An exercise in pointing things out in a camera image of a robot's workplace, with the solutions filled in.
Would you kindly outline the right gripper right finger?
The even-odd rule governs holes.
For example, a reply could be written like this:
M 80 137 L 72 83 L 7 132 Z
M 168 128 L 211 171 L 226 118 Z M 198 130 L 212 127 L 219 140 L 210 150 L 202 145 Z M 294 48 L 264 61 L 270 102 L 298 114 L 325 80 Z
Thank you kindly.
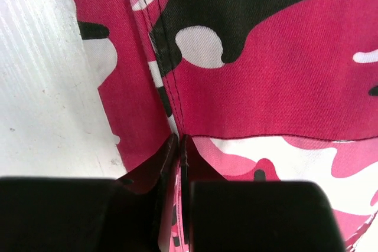
M 190 251 L 344 251 L 324 191 L 312 182 L 228 181 L 199 153 L 180 146 L 181 211 Z

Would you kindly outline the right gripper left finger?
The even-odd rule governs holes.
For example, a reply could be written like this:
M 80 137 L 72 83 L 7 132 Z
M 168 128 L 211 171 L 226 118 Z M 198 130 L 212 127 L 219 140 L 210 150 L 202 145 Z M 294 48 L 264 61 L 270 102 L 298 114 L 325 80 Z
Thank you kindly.
M 4 177 L 2 251 L 168 251 L 178 139 L 118 179 Z

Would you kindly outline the pink camouflage trousers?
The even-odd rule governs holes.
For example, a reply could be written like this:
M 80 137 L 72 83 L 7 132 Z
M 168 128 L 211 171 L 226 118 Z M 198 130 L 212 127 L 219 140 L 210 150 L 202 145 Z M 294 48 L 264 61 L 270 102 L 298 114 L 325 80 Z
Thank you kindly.
M 74 0 L 127 171 L 172 133 L 231 181 L 304 180 L 377 250 L 377 0 Z

